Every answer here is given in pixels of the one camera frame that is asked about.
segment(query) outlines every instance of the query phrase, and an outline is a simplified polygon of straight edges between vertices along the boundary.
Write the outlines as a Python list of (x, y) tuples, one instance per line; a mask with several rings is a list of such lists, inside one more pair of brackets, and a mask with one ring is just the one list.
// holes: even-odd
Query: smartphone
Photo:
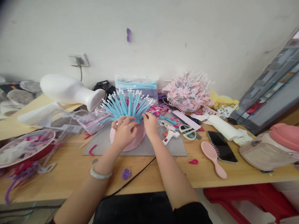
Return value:
[(218, 148), (219, 157), (218, 159), (230, 163), (238, 163), (237, 158), (235, 157), (233, 151), (227, 144), (224, 136), (219, 132), (208, 131), (208, 137), (210, 141)]

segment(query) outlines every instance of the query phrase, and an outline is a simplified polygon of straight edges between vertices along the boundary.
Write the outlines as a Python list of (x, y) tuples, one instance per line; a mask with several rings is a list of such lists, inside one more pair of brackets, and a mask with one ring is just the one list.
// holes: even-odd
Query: blue hair accessory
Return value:
[(112, 116), (102, 121), (102, 124), (106, 121), (118, 120), (121, 116), (133, 116), (136, 122), (140, 123), (142, 114), (154, 104), (154, 100), (149, 98), (149, 95), (144, 97), (142, 91), (132, 90), (132, 88), (128, 88), (128, 97), (125, 97), (124, 91), (119, 89), (116, 93), (109, 95), (108, 100), (102, 100), (101, 107), (106, 110), (103, 113)]

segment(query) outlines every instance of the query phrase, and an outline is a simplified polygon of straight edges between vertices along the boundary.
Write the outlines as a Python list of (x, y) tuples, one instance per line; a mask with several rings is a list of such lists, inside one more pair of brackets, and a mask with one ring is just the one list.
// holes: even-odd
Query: electrical outlet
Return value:
[(83, 64), (81, 64), (82, 67), (90, 67), (86, 54), (70, 54), (69, 59), (71, 61), (71, 66), (78, 66), (76, 63), (76, 57), (83, 60)]

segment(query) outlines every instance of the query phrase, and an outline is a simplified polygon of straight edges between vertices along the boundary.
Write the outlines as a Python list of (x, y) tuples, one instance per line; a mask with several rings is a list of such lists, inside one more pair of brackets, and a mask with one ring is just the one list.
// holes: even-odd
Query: red stool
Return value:
[(207, 188), (203, 190), (211, 203), (221, 204), (239, 224), (251, 224), (231, 203), (250, 201), (264, 212), (271, 213), (276, 222), (299, 215), (284, 195), (271, 184), (252, 184), (234, 187)]

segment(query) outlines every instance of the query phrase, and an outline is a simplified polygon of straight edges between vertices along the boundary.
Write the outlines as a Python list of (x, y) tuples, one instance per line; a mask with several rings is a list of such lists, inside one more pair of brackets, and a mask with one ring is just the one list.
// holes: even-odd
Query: gray cutting mat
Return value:
[[(171, 117), (172, 114), (167, 113), (165, 114), (166, 117)], [(86, 149), (83, 152), (84, 156), (89, 156), (89, 150), (94, 146), (97, 145), (93, 150), (92, 153), (95, 156), (102, 156), (104, 152), (109, 148), (110, 144), (110, 129), (111, 126), (107, 126), (104, 128), (100, 134), (98, 134), (96, 137), (94, 137)], [(158, 134), (161, 137), (161, 141), (165, 138), (163, 133), (165, 133), (165, 128), (161, 125), (159, 125), (158, 128)], [(182, 136), (178, 138), (171, 138), (171, 140), (166, 145), (168, 150), (170, 151), (172, 156), (187, 156), (185, 146), (182, 140)], [(150, 140), (146, 136), (144, 140), (141, 142), (141, 144), (130, 151), (122, 152), (120, 154), (121, 156), (155, 156), (155, 152), (153, 149), (152, 144), (150, 143)]]

